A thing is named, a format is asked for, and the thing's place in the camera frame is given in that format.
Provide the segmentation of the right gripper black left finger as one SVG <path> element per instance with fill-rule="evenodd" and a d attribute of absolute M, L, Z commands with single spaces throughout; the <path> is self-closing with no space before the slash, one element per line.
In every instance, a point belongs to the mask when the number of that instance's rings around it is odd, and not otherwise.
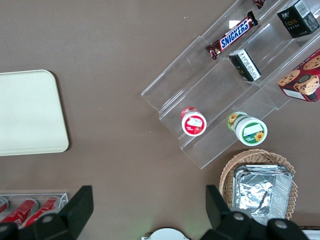
<path fill-rule="evenodd" d="M 34 240 L 76 240 L 94 211 L 93 187 L 83 185 L 58 212 L 31 225 Z"/>

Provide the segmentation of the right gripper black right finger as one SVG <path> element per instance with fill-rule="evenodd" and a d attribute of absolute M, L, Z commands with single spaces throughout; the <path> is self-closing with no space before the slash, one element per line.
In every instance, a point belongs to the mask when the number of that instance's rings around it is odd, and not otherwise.
<path fill-rule="evenodd" d="M 211 224 L 202 240 L 248 240 L 251 218 L 240 211 L 231 211 L 215 185 L 205 189 L 205 209 Z"/>

